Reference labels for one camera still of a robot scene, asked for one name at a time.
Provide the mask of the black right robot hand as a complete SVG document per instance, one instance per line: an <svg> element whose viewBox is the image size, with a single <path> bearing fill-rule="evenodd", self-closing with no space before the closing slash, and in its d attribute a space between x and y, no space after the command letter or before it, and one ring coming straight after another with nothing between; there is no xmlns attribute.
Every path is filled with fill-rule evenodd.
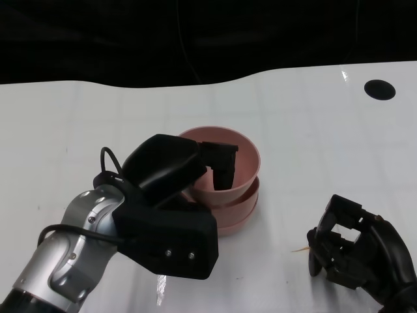
<svg viewBox="0 0 417 313"><path fill-rule="evenodd" d="M334 194L317 227L307 233L309 273L362 288L381 312L416 311L416 272L397 230L379 215Z"/></svg>

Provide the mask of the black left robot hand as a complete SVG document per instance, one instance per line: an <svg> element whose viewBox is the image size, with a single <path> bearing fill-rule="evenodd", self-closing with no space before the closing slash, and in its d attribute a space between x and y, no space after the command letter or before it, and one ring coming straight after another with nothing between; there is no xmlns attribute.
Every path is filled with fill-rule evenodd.
<svg viewBox="0 0 417 313"><path fill-rule="evenodd" d="M235 175L238 146L157 134L143 142L121 167L122 176L142 190L146 202L164 211L208 212L207 205L182 192L213 172L214 189L229 190Z"/></svg>

